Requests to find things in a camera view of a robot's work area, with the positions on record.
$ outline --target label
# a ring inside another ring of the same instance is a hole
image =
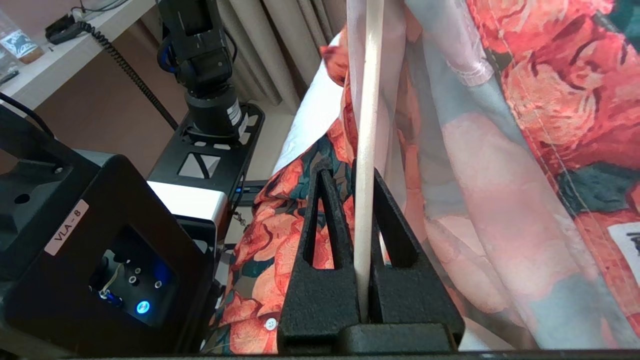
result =
[[[227,114],[229,115],[229,119],[231,119],[231,125],[236,126],[236,124],[240,121],[242,117],[242,111],[240,111],[240,103],[236,99],[236,102],[227,109]]]
[[[240,124],[240,127],[238,128],[238,134],[240,136],[244,134],[244,130],[246,130],[247,124],[249,124],[249,114],[244,114],[244,120],[242,121],[242,124]]]
[[[0,44],[18,59],[38,49],[38,46],[22,30],[10,33],[0,40]]]
[[[67,216],[62,225],[60,225],[58,231],[56,231],[51,240],[49,240],[47,246],[44,247],[44,250],[55,256],[62,245],[65,244],[65,241],[69,238],[71,233],[73,233],[87,210],[89,210],[89,204],[84,200],[80,200],[74,209],[71,210],[69,216]]]
[[[640,222],[612,225],[607,230],[640,284]]]

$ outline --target curtain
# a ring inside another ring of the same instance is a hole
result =
[[[344,24],[344,2],[218,0],[218,8],[238,46],[231,82],[240,100],[283,102],[295,113],[320,65],[319,48]]]

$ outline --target white cylindrical part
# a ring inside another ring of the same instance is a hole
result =
[[[385,0],[367,1],[366,48],[362,78],[362,107],[358,129],[356,165],[355,239],[353,266],[356,272],[360,321],[369,319],[369,277],[371,271],[371,227],[378,97],[380,94],[380,54]]]

